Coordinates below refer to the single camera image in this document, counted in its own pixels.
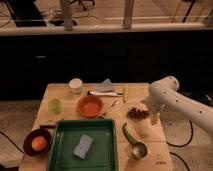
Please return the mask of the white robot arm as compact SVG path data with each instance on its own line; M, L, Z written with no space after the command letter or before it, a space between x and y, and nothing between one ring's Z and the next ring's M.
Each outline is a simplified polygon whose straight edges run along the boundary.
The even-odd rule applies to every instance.
M163 105L174 108L213 136L213 108L178 93L179 81L167 76L152 82L144 103L156 115Z

